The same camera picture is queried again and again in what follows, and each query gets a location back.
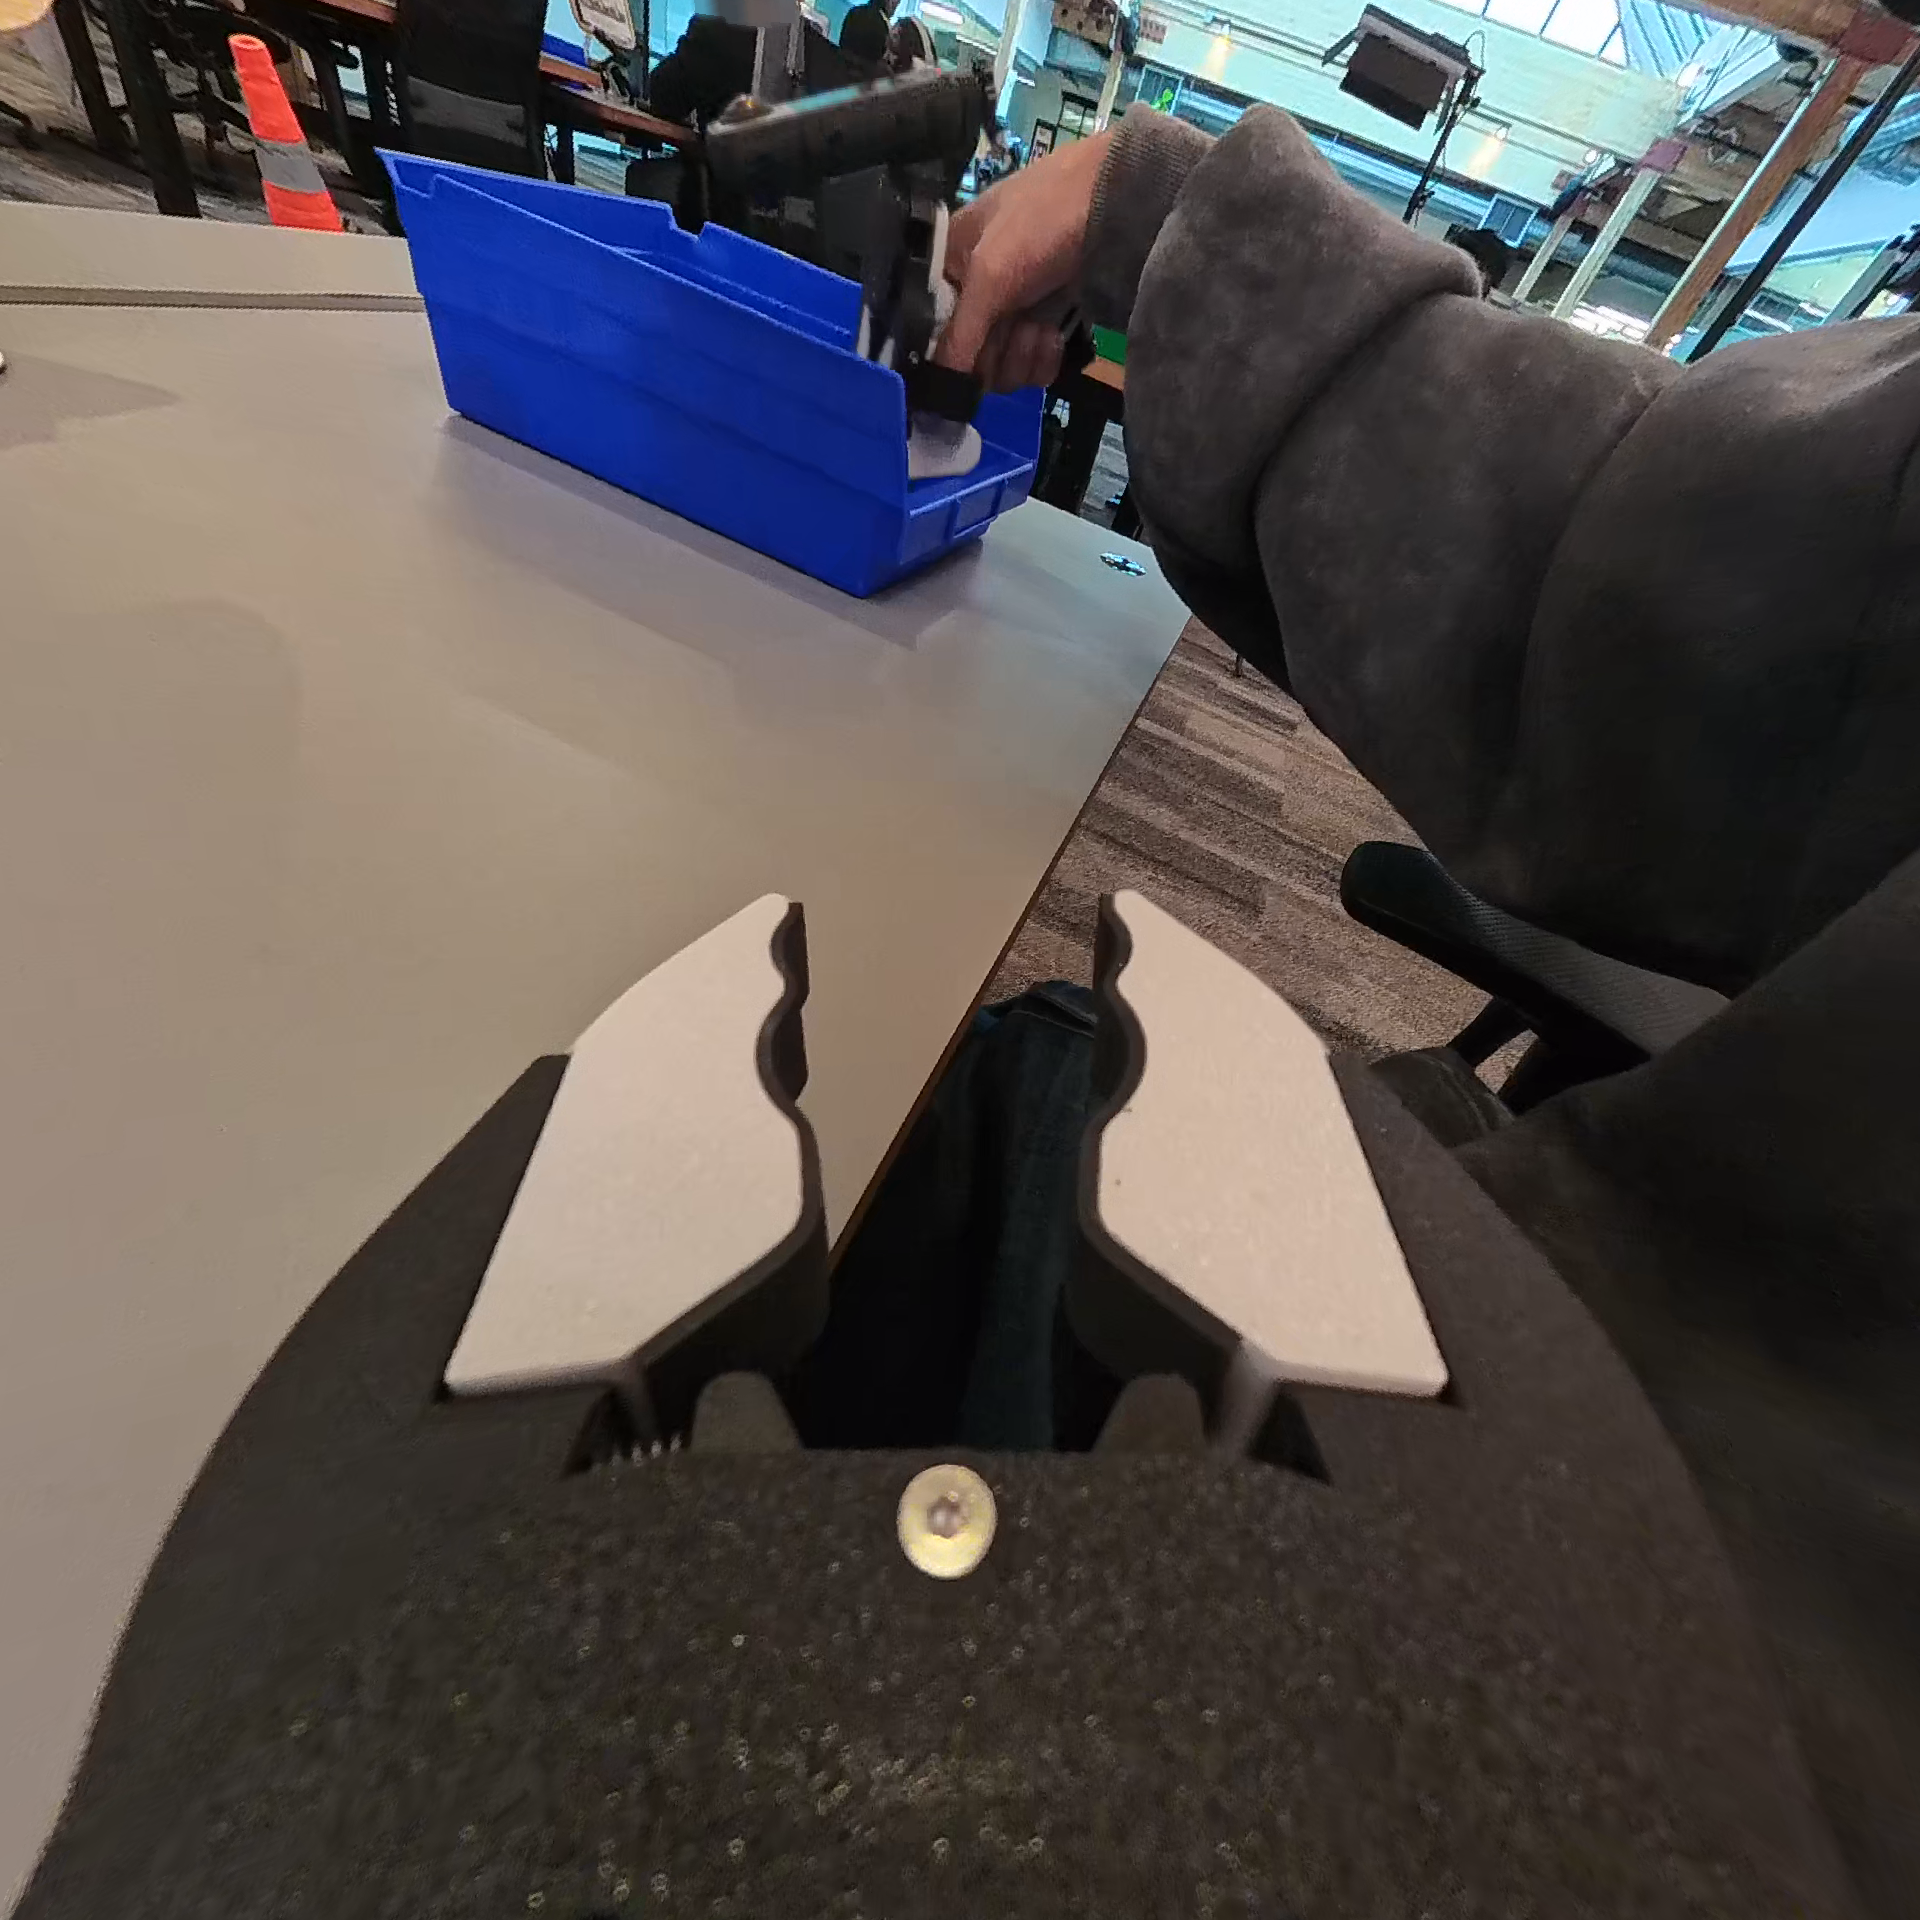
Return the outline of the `grey desk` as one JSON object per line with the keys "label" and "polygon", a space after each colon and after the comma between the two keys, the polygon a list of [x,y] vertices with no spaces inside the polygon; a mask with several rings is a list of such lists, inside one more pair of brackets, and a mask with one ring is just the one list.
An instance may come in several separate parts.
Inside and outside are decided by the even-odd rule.
{"label": "grey desk", "polygon": [[450,413],[401,243],[4,203],[2,1883],[288,1328],[478,1116],[802,901],[830,1237],[1185,609],[1026,502],[873,599]]}

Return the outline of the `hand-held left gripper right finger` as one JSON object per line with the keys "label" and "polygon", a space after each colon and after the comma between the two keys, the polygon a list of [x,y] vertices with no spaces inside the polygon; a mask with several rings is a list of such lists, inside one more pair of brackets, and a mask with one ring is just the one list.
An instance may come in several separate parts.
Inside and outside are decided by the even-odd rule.
{"label": "hand-held left gripper right finger", "polygon": [[1097,904],[1074,1222],[1074,1342],[1122,1385],[1185,1381],[1214,1448],[1256,1448],[1305,1387],[1449,1391],[1327,1047],[1143,893]]}

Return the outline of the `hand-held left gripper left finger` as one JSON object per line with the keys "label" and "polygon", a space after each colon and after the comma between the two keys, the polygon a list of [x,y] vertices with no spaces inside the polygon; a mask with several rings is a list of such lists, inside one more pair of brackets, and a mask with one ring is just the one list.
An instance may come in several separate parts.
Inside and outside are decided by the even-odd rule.
{"label": "hand-held left gripper left finger", "polygon": [[776,1374],[825,1319],[804,910],[758,896],[576,1038],[444,1385],[454,1399],[660,1372]]}

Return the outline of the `wooden work table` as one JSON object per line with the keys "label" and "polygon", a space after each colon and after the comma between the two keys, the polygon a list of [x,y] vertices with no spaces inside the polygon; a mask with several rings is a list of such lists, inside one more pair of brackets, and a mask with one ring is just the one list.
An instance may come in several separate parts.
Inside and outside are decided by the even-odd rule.
{"label": "wooden work table", "polygon": [[596,86],[596,71],[557,55],[538,55],[542,116],[550,127],[593,137],[654,144],[670,151],[696,151],[702,132],[655,111],[623,103]]}

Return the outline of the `person's right hand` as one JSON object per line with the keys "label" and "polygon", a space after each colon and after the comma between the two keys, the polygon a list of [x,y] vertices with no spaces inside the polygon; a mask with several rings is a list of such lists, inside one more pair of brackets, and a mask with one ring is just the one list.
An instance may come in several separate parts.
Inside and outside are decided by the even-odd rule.
{"label": "person's right hand", "polygon": [[943,264],[952,309],[935,349],[942,368],[973,375],[984,392],[1052,384],[1116,137],[1104,129],[1033,159],[951,219]]}

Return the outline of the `blue plastic bin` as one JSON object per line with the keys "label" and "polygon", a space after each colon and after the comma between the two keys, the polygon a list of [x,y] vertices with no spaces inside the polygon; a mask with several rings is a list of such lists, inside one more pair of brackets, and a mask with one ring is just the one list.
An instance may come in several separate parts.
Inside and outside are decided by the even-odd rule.
{"label": "blue plastic bin", "polygon": [[1038,391],[981,403],[968,473],[909,475],[854,281],[657,201],[378,157],[453,413],[853,597],[1028,499]]}

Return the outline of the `person's right forearm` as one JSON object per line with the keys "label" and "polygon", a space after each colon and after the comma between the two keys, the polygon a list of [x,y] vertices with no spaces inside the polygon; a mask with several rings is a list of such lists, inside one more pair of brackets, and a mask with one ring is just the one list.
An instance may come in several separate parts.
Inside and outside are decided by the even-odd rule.
{"label": "person's right forearm", "polygon": [[1477,897],[1916,985],[1916,320],[1681,368],[1508,311],[1270,108],[1122,119],[1085,303],[1165,576]]}

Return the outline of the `orange traffic cone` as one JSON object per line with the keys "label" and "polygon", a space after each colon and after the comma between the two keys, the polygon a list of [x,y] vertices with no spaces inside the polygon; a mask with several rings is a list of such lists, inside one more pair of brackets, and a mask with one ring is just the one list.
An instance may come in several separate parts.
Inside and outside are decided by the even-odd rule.
{"label": "orange traffic cone", "polygon": [[229,55],[242,88],[260,193],[272,224],[305,232],[343,232],[343,212],[326,190],[266,40],[233,31]]}

